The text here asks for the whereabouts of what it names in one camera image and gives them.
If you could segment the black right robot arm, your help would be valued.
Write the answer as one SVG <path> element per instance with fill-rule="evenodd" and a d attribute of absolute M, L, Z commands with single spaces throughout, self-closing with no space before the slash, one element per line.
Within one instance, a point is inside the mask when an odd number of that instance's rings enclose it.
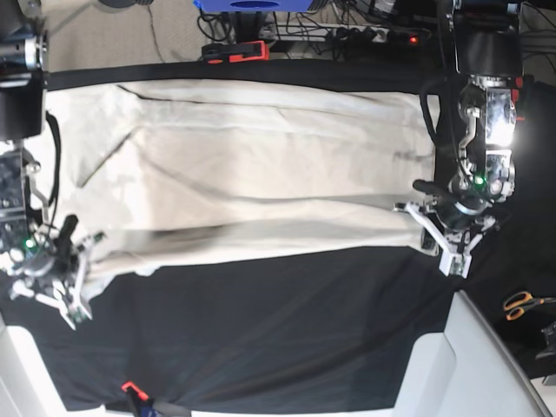
<path fill-rule="evenodd" d="M 4 293 L 55 308 L 71 328 L 92 317 L 82 289 L 95 245 L 105 235 L 72 241 L 78 219 L 56 227 L 62 141 L 46 112 L 47 31 L 41 12 L 26 15 L 18 1 L 1 3 L 1 273 Z M 50 195 L 36 186 L 39 161 L 24 141 L 50 128 L 54 178 Z"/>

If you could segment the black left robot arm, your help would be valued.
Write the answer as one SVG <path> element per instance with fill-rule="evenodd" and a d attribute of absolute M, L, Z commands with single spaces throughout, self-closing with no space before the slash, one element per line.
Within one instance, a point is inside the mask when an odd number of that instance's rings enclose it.
<path fill-rule="evenodd" d="M 435 82 L 421 89 L 420 105 L 431 139 L 445 147 L 455 171 L 449 181 L 414 181 L 423 202 L 394 208 L 421 225 L 421 249 L 440 255 L 442 274 L 465 278 L 475 247 L 505 221 L 493 207 L 515 190 L 512 146 L 523 73 L 520 4 L 440 1 L 437 22 L 444 76 L 436 83 L 452 105 L 445 135 L 435 130 L 428 108 Z"/>

